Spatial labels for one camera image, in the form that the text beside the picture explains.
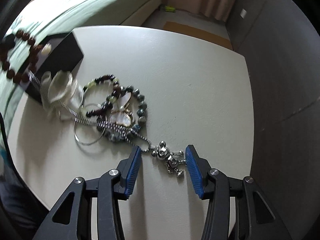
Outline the black jewelry box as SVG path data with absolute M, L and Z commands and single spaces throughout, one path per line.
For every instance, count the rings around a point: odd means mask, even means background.
M 18 70 L 19 73 L 28 76 L 27 82 L 20 82 L 20 86 L 38 103 L 42 103 L 40 96 L 42 75 L 47 71 L 51 72 L 52 76 L 60 70 L 71 72 L 84 57 L 73 32 L 48 35 L 40 44 L 52 46 L 49 55 L 38 55 L 38 61 L 33 72 L 29 70 L 28 59 Z

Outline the thin silver bangle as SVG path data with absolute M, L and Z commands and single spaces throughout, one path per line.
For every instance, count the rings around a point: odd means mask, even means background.
M 79 116 L 75 118 L 74 125 L 73 125 L 73 134 L 74 134 L 74 139 L 76 140 L 76 142 L 82 146 L 91 146 L 91 145 L 96 144 L 98 141 L 100 141 L 103 138 L 104 132 L 106 130 L 106 128 L 103 128 L 103 131 L 100 132 L 99 137 L 97 139 L 94 139 L 91 142 L 83 142 L 79 139 L 79 137 L 76 133 L 76 127 L 78 124 L 85 126 L 85 127 L 94 127 L 94 128 L 97 127 L 95 121 L 87 120 L 88 118 L 86 117 L 86 112 L 87 112 L 87 107 L 89 107 L 89 106 L 95 106 L 98 109 L 101 109 L 101 107 L 102 107 L 102 105 L 98 104 L 98 103 L 89 103 L 87 105 L 82 104 L 79 107 Z

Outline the butterfly shell pendant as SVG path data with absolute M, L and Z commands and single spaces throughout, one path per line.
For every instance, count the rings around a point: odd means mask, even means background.
M 121 96 L 114 104 L 108 118 L 109 122 L 124 127 L 131 127 L 132 125 L 132 112 L 128 110 L 131 93 L 127 92 Z

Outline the brown cardboard sheet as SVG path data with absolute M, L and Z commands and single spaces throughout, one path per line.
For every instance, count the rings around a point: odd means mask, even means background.
M 176 22 L 167 21 L 163 26 L 163 30 L 191 36 L 194 38 L 198 38 L 201 40 L 205 40 L 207 42 L 217 44 L 229 50 L 233 50 L 230 40 L 223 38 L 221 36 L 212 34 L 210 32 L 185 25 L 185 24 L 179 24 Z

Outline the green object on floor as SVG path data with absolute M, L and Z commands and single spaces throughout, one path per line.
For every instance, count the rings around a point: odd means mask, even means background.
M 175 9 L 174 7 L 171 7 L 171 6 L 166 5 L 166 6 L 164 7 L 164 11 L 165 11 L 165 12 L 175 13 L 175 12 L 176 12 L 176 9 Z

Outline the green bed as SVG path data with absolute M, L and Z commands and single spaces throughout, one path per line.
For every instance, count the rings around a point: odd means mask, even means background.
M 17 16 L 7 34 L 23 30 L 35 36 L 36 45 L 52 34 L 70 33 L 77 27 L 132 24 L 140 26 L 161 0 L 34 0 Z M 17 72 L 29 54 L 26 42 L 18 41 L 9 52 Z M 22 89 L 1 74 L 1 113 L 9 128 L 22 97 Z

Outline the white wall socket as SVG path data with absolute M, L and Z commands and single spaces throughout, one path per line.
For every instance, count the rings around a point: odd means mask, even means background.
M 242 10 L 240 12 L 240 17 L 244 19 L 246 14 L 247 14 L 247 11 L 244 8 L 242 8 Z

